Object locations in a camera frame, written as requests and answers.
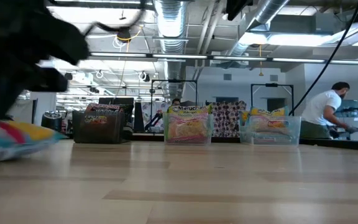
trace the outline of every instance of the clear plastic bin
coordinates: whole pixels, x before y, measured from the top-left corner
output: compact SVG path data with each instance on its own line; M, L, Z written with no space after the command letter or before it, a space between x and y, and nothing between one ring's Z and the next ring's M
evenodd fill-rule
M262 146L298 146L300 130L300 116L250 116L239 126L241 142Z
M213 115L206 119L178 120L174 114L164 113L164 141L166 144L211 144Z

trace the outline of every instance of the white t-shirt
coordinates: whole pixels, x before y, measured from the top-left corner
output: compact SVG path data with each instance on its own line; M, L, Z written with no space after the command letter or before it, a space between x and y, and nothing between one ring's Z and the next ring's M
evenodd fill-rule
M332 106L337 110L342 103L341 97L334 91L329 90L313 97L302 113L302 120L319 125L332 125L324 119L323 113L326 106Z

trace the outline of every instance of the person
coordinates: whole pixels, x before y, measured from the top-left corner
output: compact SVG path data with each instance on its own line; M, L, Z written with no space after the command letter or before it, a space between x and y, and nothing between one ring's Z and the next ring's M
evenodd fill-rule
M180 99L176 98L172 100L172 106L180 106Z
M357 128L341 122L334 115L349 90L350 85L348 83L337 82L331 90L313 97L302 113L300 137L330 139L328 126L333 124L344 128L351 134L358 131Z

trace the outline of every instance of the exposed ductwork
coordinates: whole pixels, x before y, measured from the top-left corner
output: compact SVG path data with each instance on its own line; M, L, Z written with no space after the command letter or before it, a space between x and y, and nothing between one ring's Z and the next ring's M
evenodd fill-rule
M289 1L290 0L260 0L258 2L257 9L252 13L253 18L247 21L247 25L245 30L243 30L242 36L227 54L232 56L243 55L249 46L244 43L245 41L249 41L248 35L250 35L250 33L248 31L261 25L264 26L265 30L268 30L270 21L272 21L272 19Z
M184 38L186 3L172 0L156 0L154 2L157 12L157 25L161 37ZM185 43L181 40L161 40L161 49L165 54L183 54ZM165 62L164 67L166 79L184 80L186 77L185 68L182 62ZM182 84L169 83L167 85L170 98L181 96Z

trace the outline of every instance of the man's arm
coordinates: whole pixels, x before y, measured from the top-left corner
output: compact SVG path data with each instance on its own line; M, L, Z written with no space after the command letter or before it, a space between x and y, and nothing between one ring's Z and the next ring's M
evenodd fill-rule
M332 124L335 124L341 128L344 128L344 129L348 129L349 128L349 125L347 125L346 123L343 123L343 122L340 122L340 120L338 120L336 118L336 116L334 115L335 113L335 110L332 106L326 106L324 108L324 113L323 113L323 117L324 119L326 119L327 121L331 122Z

